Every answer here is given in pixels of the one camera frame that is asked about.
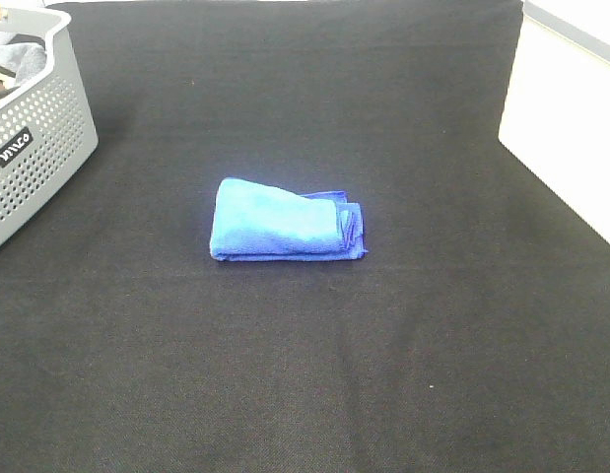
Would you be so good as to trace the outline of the grey towel in basket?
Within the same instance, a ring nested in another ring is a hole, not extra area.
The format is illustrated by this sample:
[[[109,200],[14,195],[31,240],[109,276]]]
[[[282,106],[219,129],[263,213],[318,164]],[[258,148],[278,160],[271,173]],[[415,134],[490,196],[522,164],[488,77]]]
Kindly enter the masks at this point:
[[[0,78],[21,86],[38,75],[46,65],[44,48],[34,42],[0,45]]]

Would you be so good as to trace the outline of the black table cloth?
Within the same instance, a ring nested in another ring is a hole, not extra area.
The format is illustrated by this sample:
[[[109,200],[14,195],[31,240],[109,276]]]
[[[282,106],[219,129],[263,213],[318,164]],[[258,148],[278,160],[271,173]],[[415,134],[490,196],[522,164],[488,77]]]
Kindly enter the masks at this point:
[[[497,138],[518,3],[66,11],[99,145],[0,249],[0,472],[610,472],[610,246]],[[367,254],[214,259],[230,177]]]

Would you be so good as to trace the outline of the grey perforated plastic basket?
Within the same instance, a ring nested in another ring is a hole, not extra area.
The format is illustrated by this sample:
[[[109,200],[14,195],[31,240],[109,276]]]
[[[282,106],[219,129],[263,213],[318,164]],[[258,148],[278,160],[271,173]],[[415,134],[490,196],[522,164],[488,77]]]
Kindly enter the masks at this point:
[[[68,31],[69,14],[0,8],[0,32],[36,36],[44,69],[0,100],[0,246],[71,178],[99,138]]]

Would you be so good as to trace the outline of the white plastic storage crate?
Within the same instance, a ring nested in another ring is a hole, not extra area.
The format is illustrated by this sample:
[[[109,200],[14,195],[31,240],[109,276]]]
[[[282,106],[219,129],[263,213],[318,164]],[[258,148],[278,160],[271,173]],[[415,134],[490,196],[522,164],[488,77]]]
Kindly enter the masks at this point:
[[[498,137],[610,244],[610,1],[525,1]]]

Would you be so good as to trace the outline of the blue microfiber towel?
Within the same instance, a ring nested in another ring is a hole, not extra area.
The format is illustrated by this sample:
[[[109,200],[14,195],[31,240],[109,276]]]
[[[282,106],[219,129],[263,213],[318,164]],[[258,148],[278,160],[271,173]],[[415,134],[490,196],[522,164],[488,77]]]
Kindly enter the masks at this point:
[[[341,261],[367,254],[361,206],[343,190],[296,194],[238,178],[216,194],[210,254],[218,261]]]

